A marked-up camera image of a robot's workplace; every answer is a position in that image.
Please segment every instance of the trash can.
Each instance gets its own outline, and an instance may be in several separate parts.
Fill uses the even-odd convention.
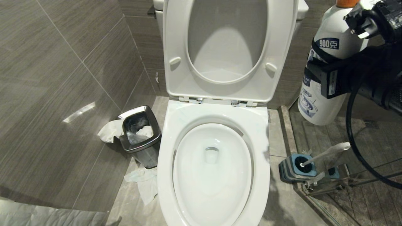
[[[124,134],[120,136],[123,149],[140,162],[145,168],[150,169],[158,165],[160,139],[162,133],[158,122],[149,106],[137,107],[119,115],[123,121]],[[148,138],[136,133],[144,126],[150,125],[153,136]]]

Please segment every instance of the marble floor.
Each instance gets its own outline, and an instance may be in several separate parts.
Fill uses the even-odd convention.
[[[168,97],[157,97],[152,110],[163,129]],[[269,110],[271,182],[267,205],[259,226],[327,225],[321,217],[293,190],[293,186],[279,178],[278,164],[286,157],[285,143],[277,110]],[[134,160],[127,173],[137,169]],[[135,182],[123,180],[106,225],[108,226],[165,226],[158,196],[144,206]]]

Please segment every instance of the white plastic bottle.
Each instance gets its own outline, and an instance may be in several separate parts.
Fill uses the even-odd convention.
[[[314,42],[326,53],[345,59],[360,52],[367,46],[367,39],[360,39],[350,33],[343,17],[346,16],[359,0],[337,0],[336,5],[329,8],[321,21],[320,28],[314,36]],[[324,61],[311,49],[308,60],[313,57]],[[299,101],[297,103],[301,115],[315,125],[327,125],[334,121],[346,94],[327,99],[321,95],[321,84],[303,78]]]

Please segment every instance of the bottle label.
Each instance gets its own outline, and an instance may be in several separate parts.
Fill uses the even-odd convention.
[[[337,38],[322,38],[316,41],[320,48],[339,49],[339,39]]]

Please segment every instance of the toilet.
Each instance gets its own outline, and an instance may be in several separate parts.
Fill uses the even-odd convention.
[[[169,226],[256,226],[269,205],[264,105],[308,7],[298,10],[297,0],[154,5],[163,6],[156,16],[170,95],[158,159],[163,216]]]

